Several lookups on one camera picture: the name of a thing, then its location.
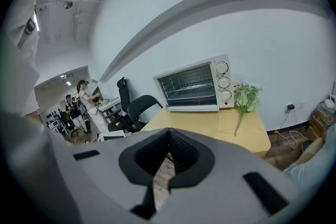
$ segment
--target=baseboard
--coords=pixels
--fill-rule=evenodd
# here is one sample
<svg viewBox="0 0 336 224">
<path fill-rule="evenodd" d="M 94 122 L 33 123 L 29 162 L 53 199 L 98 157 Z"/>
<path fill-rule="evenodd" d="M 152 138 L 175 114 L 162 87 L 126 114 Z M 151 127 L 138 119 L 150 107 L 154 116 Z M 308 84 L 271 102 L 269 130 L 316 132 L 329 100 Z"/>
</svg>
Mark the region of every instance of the baseboard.
<svg viewBox="0 0 336 224">
<path fill-rule="evenodd" d="M 300 127 L 304 127 L 304 126 L 308 126 L 309 125 L 309 121 L 304 121 L 304 122 L 301 122 L 299 124 L 296 124 L 296 125 L 292 125 L 292 126 L 288 126 L 288 127 L 285 127 L 285 128 L 281 128 L 279 130 L 280 133 L 283 133 L 283 132 L 287 132 L 287 131 L 292 131 L 296 128 L 300 128 Z M 275 130 L 271 130 L 271 131 L 267 131 L 267 134 L 270 135 L 270 134 L 274 134 L 274 131 L 276 131 L 277 129 Z"/>
</svg>

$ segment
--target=woman's hair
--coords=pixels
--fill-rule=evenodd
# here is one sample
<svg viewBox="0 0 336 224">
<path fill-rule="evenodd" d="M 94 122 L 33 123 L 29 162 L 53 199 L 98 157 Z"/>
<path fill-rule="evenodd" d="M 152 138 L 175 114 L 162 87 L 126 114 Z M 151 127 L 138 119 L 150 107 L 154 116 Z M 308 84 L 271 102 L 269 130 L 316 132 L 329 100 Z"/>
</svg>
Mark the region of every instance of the woman's hair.
<svg viewBox="0 0 336 224">
<path fill-rule="evenodd" d="M 83 85 L 83 84 L 86 84 L 86 81 L 85 80 L 80 80 L 79 83 L 77 84 L 77 92 L 79 93 L 80 91 L 80 86 Z"/>
</svg>

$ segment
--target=fluorescent light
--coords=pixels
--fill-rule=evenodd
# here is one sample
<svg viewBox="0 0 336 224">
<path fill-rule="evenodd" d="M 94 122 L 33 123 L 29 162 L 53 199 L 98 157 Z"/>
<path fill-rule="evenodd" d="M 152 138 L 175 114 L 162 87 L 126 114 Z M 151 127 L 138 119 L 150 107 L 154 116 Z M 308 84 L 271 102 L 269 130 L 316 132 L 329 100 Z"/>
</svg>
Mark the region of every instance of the fluorescent light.
<svg viewBox="0 0 336 224">
<path fill-rule="evenodd" d="M 34 22 L 36 24 L 37 31 L 40 31 L 40 28 L 38 27 L 38 23 L 37 23 L 36 13 L 34 13 Z"/>
</svg>

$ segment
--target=oven door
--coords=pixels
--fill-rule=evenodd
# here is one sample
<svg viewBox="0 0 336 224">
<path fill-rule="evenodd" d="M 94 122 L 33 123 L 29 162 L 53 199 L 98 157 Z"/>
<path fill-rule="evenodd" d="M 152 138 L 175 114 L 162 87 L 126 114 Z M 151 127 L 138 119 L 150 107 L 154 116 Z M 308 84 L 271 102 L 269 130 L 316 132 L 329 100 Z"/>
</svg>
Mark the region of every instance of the oven door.
<svg viewBox="0 0 336 224">
<path fill-rule="evenodd" d="M 171 111 L 218 111 L 210 64 L 158 79 Z"/>
</svg>

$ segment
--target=flower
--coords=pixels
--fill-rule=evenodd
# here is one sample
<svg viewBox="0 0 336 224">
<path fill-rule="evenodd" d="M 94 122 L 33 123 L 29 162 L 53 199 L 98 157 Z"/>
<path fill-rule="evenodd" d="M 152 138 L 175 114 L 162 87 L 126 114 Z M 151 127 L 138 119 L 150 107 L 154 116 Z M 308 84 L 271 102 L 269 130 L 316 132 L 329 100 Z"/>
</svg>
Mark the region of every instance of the flower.
<svg viewBox="0 0 336 224">
<path fill-rule="evenodd" d="M 253 111 L 260 104 L 259 92 L 262 90 L 263 89 L 259 85 L 249 83 L 247 80 L 244 80 L 241 85 L 235 85 L 236 104 L 240 112 L 235 136 L 237 135 L 237 130 L 240 126 L 244 113 Z"/>
</svg>

